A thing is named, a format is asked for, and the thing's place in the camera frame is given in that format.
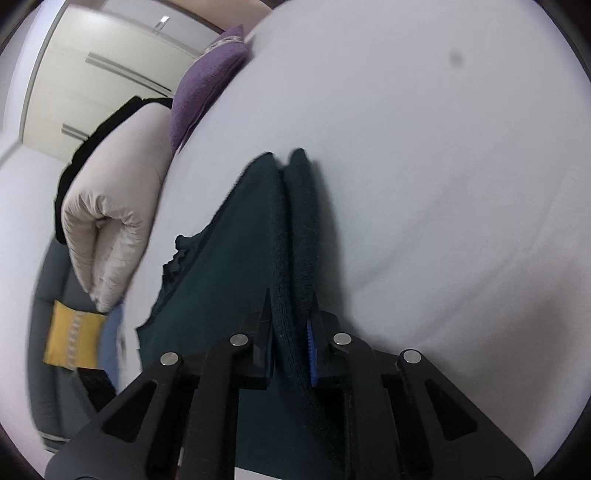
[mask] dark green towel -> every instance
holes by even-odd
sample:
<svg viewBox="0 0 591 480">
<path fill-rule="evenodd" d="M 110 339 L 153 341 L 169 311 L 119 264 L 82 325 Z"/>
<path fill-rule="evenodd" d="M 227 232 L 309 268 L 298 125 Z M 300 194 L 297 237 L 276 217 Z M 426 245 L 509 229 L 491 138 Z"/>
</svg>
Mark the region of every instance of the dark green towel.
<svg viewBox="0 0 591 480">
<path fill-rule="evenodd" d="M 310 386 L 306 320 L 319 254 L 310 163 L 296 150 L 278 168 L 254 160 L 203 232 L 179 236 L 150 318 L 138 328 L 148 365 L 190 355 L 238 332 L 269 288 L 275 375 L 267 391 L 241 391 L 236 465 L 285 480 L 342 478 L 334 406 Z"/>
</svg>

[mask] yellow cushion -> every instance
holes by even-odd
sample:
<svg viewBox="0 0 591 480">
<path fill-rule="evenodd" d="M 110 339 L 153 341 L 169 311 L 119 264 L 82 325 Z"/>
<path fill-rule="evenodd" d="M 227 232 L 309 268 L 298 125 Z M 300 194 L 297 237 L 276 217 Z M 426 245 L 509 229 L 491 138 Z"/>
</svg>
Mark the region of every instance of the yellow cushion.
<svg viewBox="0 0 591 480">
<path fill-rule="evenodd" d="M 105 315 L 78 312 L 56 301 L 43 362 L 70 370 L 98 368 L 100 331 L 105 320 Z"/>
</svg>

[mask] metal screw head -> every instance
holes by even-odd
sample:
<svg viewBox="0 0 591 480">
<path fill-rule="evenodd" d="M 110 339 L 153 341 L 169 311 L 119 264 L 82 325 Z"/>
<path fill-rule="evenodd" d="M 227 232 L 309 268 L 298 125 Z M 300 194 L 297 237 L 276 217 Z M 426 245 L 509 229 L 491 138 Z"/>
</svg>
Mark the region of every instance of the metal screw head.
<svg viewBox="0 0 591 480">
<path fill-rule="evenodd" d="M 174 365 L 178 362 L 178 355 L 174 352 L 165 353 L 160 357 L 160 363 L 166 366 Z"/>
<path fill-rule="evenodd" d="M 335 343 L 337 345 L 348 345 L 351 343 L 351 335 L 349 335 L 348 333 L 337 333 L 334 337 L 333 340 L 335 341 Z"/>
<path fill-rule="evenodd" d="M 239 333 L 237 335 L 233 335 L 230 338 L 230 343 L 233 346 L 242 346 L 242 345 L 246 345 L 248 343 L 248 337 L 242 333 Z"/>
<path fill-rule="evenodd" d="M 421 358 L 423 357 L 416 350 L 407 350 L 406 352 L 404 352 L 402 358 L 404 358 L 404 360 L 409 364 L 417 364 L 421 361 Z"/>
</svg>

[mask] purple pillow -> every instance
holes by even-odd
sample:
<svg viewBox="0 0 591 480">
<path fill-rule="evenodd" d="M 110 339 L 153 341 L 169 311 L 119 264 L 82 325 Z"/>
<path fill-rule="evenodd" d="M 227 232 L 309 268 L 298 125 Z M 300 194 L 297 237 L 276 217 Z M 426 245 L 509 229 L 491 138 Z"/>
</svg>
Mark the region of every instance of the purple pillow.
<svg viewBox="0 0 591 480">
<path fill-rule="evenodd" d="M 173 151 L 184 143 L 193 127 L 236 75 L 247 53 L 244 28 L 238 25 L 222 33 L 190 66 L 174 95 L 170 122 Z"/>
</svg>

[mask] white bed sheet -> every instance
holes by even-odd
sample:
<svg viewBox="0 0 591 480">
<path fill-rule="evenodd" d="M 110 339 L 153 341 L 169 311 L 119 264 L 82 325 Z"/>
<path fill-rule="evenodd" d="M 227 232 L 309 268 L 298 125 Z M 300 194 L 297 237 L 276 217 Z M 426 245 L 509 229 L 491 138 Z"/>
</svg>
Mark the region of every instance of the white bed sheet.
<svg viewBox="0 0 591 480">
<path fill-rule="evenodd" d="M 424 352 L 539 471 L 591 393 L 591 85 L 533 1 L 297 0 L 176 155 L 126 295 L 250 159 L 296 147 L 322 201 L 321 307 Z"/>
</svg>

